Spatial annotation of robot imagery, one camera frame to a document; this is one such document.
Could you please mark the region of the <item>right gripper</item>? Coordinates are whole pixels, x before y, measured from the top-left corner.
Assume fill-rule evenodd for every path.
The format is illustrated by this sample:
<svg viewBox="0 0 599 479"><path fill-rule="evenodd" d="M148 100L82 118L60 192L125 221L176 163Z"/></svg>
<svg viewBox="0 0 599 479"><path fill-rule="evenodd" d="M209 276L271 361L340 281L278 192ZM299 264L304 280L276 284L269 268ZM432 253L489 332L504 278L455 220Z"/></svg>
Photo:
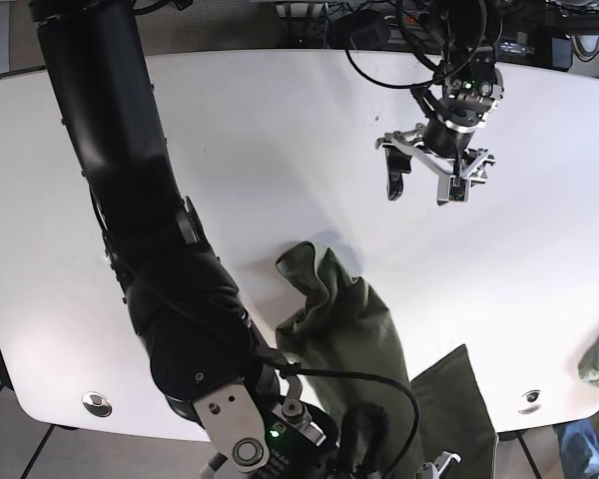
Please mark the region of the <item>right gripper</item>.
<svg viewBox="0 0 599 479"><path fill-rule="evenodd" d="M379 478L378 447L387 432L384 411L355 409L344 433L320 409L297 396L251 398L230 384L194 404L210 426L216 455L201 478Z"/></svg>

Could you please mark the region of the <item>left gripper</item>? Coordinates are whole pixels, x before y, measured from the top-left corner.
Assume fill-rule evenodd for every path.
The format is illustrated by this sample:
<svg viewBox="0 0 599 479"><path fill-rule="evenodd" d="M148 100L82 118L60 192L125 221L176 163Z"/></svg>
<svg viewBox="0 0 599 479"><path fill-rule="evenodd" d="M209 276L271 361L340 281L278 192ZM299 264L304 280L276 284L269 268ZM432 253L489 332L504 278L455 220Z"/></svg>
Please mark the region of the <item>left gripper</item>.
<svg viewBox="0 0 599 479"><path fill-rule="evenodd" d="M385 152L387 198L396 201L403 193L403 176L412 172L412 161L421 161L437 175L455 175L470 180L471 189L487 181L486 168L495 164L486 149L471 149L469 143L483 127L489 113L503 99L502 76L496 67L469 71L446 81L442 97L430 91L414 98L427 119L410 131L386 133L376 141Z"/></svg>

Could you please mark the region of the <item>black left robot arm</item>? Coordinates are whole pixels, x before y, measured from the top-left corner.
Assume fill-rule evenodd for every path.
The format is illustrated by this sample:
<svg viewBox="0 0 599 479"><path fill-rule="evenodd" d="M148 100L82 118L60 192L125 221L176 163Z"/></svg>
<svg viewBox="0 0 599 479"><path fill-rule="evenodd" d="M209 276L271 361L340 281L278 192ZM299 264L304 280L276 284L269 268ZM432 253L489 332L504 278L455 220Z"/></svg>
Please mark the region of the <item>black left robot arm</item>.
<svg viewBox="0 0 599 479"><path fill-rule="evenodd" d="M404 4L396 2L398 30L433 74L428 81L404 87L427 122L387 133L375 146L385 153L389 200L401 197L404 176L411 173L412 161L420 160L438 177L439 205L465 203L474 186L486 183L487 170L495 163L487 150L472 149L469 143L504 96L496 66L502 20L491 1L431 1L423 17L424 29L440 48L438 63L418 48L405 24Z"/></svg>

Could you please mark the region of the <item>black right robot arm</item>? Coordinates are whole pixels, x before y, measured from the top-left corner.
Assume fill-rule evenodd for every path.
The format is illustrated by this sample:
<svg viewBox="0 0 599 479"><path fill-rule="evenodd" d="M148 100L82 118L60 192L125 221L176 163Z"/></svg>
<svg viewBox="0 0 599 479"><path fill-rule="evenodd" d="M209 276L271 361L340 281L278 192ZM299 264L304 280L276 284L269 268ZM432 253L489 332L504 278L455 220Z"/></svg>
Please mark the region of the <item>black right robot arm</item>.
<svg viewBox="0 0 599 479"><path fill-rule="evenodd" d="M408 393L402 377L308 368L269 347L178 190L128 1L34 1L30 12L64 126L88 182L111 267L151 374L176 414L215 447L202 469L242 478L395 478L415 442L380 462L397 417L385 402L342 398L336 418L304 403L301 381L374 382Z"/></svg>

